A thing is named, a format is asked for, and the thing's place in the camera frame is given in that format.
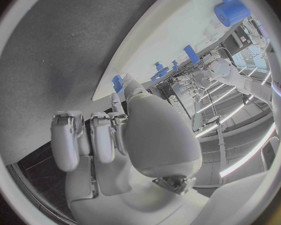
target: gray surface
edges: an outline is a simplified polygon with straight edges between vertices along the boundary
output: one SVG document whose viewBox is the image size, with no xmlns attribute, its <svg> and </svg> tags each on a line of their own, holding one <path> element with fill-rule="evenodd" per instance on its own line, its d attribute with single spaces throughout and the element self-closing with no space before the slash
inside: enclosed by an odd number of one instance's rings
<svg viewBox="0 0 281 225">
<path fill-rule="evenodd" d="M 110 59 L 156 0 L 40 0 L 0 60 L 0 151 L 6 164 L 50 140 L 58 110 L 110 107 L 91 101 Z"/>
</svg>

